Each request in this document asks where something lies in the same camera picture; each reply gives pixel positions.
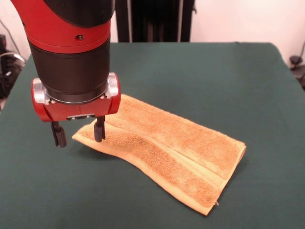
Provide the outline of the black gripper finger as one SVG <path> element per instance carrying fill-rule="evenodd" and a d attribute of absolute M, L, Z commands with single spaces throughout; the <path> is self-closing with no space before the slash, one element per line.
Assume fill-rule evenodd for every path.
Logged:
<path fill-rule="evenodd" d="M 51 122 L 51 129 L 55 145 L 64 148 L 67 145 L 64 129 L 59 125 L 59 122 Z"/>
<path fill-rule="evenodd" d="M 105 139 L 105 116 L 96 118 L 94 124 L 94 139 L 96 142 L 101 142 Z"/>

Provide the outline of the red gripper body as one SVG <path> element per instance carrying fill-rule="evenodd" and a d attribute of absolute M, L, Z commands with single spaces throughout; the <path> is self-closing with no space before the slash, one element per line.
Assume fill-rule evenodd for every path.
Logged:
<path fill-rule="evenodd" d="M 90 117 L 100 117 L 118 112 L 120 106 L 120 83 L 116 73 L 109 73 L 106 91 L 97 99 L 85 104 L 64 104 L 46 94 L 39 78 L 31 83 L 34 109 L 43 122 L 59 122 Z"/>

